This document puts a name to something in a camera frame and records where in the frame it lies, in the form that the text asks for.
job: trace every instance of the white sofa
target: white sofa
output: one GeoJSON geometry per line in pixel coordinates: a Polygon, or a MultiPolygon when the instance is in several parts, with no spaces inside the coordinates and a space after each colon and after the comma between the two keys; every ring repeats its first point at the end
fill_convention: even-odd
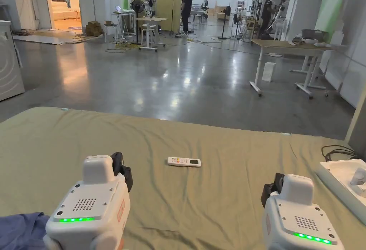
{"type": "Polygon", "coordinates": [[[67,7],[67,4],[62,1],[52,2],[52,13],[54,20],[66,20],[80,18],[80,10],[67,7]]]}

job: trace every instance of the black pants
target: black pants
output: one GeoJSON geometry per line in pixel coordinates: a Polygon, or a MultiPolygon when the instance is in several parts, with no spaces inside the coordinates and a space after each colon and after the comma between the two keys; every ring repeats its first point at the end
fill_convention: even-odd
{"type": "Polygon", "coordinates": [[[262,26],[259,30],[259,35],[261,35],[269,27],[270,20],[271,20],[270,18],[262,20],[262,26]]]}
{"type": "Polygon", "coordinates": [[[183,31],[188,32],[188,18],[190,12],[182,12],[183,31]]]}

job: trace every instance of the black fan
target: black fan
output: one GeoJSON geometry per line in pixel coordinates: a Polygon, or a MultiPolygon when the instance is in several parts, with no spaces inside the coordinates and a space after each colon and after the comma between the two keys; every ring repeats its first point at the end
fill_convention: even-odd
{"type": "Polygon", "coordinates": [[[228,5],[226,7],[226,9],[224,9],[223,11],[225,13],[225,16],[224,16],[224,27],[223,27],[223,35],[221,37],[218,37],[218,39],[227,39],[226,37],[224,37],[224,30],[225,30],[225,21],[226,21],[226,16],[229,16],[230,17],[230,14],[231,14],[231,7],[230,5],[228,5]]]}
{"type": "Polygon", "coordinates": [[[138,28],[138,13],[141,13],[143,10],[145,10],[145,5],[143,4],[143,2],[141,0],[134,0],[131,3],[131,9],[134,10],[136,12],[136,43],[138,43],[138,32],[137,32],[137,28],[138,28]]]}

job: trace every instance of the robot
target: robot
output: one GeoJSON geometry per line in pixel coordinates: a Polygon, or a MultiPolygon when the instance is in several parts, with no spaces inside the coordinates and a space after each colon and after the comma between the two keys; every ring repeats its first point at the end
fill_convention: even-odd
{"type": "Polygon", "coordinates": [[[332,223],[312,203],[308,177],[276,173],[262,193],[263,237],[268,250],[345,250],[332,223]]]}
{"type": "Polygon", "coordinates": [[[131,208],[132,184],[121,153],[87,157],[83,180],[70,188],[46,224],[46,247],[116,250],[131,208]]]}
{"type": "MultiPolygon", "coordinates": [[[[117,250],[131,208],[132,185],[131,169],[123,165],[121,153],[87,157],[83,180],[67,192],[46,224],[46,247],[117,250]]],[[[276,173],[274,182],[264,185],[267,250],[345,250],[325,212],[312,203],[313,195],[312,180],[303,176],[276,173]]]]}

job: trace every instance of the white tray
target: white tray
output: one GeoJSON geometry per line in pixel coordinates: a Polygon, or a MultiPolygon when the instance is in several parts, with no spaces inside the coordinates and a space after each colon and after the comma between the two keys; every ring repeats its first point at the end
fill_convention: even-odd
{"type": "Polygon", "coordinates": [[[321,162],[316,173],[323,183],[366,225],[366,198],[356,194],[350,181],[357,168],[366,169],[363,160],[321,162]]]}

